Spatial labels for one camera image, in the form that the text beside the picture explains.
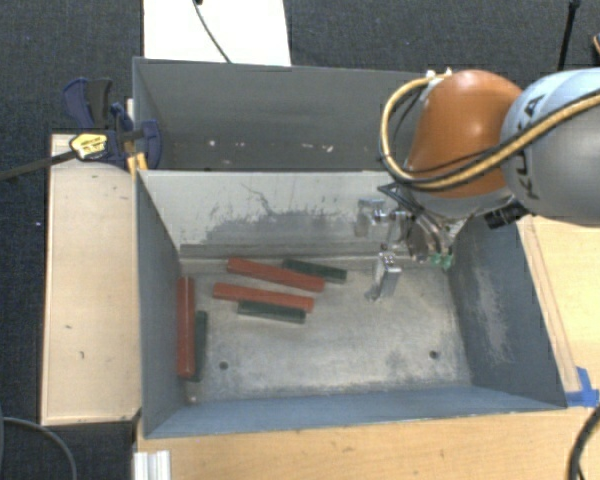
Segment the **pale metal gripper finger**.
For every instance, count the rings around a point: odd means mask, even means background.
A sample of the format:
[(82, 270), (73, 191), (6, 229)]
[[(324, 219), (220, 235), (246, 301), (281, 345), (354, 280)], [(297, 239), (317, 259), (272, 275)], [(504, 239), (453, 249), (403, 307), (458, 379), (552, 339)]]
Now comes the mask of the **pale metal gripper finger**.
[(370, 301), (391, 297), (401, 276), (402, 268), (392, 252), (382, 251), (377, 255), (372, 268), (372, 284), (365, 293)]
[(362, 198), (358, 200), (355, 222), (356, 237), (371, 237), (381, 232), (387, 233), (396, 222), (396, 212), (385, 199)]

